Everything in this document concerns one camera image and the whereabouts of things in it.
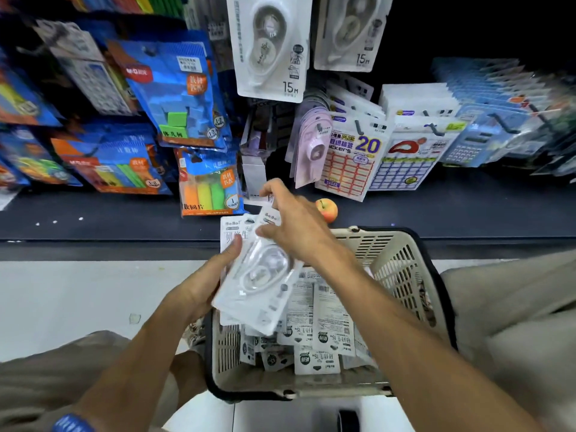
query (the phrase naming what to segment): store shelf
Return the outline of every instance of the store shelf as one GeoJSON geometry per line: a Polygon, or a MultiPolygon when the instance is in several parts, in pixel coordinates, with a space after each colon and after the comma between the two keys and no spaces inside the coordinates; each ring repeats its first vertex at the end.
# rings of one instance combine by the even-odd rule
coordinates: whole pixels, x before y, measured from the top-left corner
{"type": "MultiPolygon", "coordinates": [[[[404,226],[423,239],[446,243],[576,243],[576,185],[522,177],[516,170],[507,175],[496,172],[439,166],[416,191],[369,193],[364,203],[333,196],[339,215],[332,226],[404,226]]],[[[310,185],[297,192],[310,200],[330,197],[310,185]]],[[[181,218],[175,197],[66,189],[21,193],[0,212],[0,242],[137,241],[215,247],[219,227],[219,217],[181,218]]]]}

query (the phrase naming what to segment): blue wristband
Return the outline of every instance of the blue wristband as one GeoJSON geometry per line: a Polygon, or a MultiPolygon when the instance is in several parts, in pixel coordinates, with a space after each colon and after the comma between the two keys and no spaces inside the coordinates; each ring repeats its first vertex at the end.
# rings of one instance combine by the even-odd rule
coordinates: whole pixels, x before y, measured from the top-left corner
{"type": "Polygon", "coordinates": [[[94,428],[77,415],[66,414],[54,423],[52,432],[94,432],[94,428]]]}

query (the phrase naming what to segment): apple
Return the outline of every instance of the apple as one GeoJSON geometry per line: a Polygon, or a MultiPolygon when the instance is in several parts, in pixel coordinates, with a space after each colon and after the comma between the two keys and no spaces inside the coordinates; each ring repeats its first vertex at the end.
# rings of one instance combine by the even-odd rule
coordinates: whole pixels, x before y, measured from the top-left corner
{"type": "Polygon", "coordinates": [[[316,200],[316,207],[328,224],[333,222],[338,216],[338,206],[330,199],[316,200]]]}

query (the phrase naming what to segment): beige pants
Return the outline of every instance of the beige pants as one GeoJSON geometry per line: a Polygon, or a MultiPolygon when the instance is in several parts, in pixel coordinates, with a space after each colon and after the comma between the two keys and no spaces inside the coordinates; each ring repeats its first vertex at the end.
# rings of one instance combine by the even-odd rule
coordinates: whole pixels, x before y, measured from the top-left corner
{"type": "MultiPolygon", "coordinates": [[[[0,431],[50,432],[129,341],[95,332],[54,350],[0,363],[0,431]]],[[[169,374],[150,431],[163,430],[177,405],[176,379],[169,374]]]]}

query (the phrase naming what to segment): white floor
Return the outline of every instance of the white floor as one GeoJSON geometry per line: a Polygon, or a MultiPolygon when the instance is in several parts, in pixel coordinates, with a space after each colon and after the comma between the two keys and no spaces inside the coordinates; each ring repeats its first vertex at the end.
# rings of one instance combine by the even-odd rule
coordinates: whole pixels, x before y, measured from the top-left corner
{"type": "MultiPolygon", "coordinates": [[[[439,271],[490,262],[496,261],[434,261],[439,271]]],[[[132,338],[162,297],[200,265],[202,261],[0,262],[0,362],[40,353],[97,330],[132,338]]],[[[179,350],[186,348],[182,341],[179,350]]],[[[359,413],[363,432],[413,431],[398,401],[384,396],[245,401],[234,406],[209,392],[187,403],[165,428],[329,431],[336,430],[336,413],[344,407],[359,413]]]]}

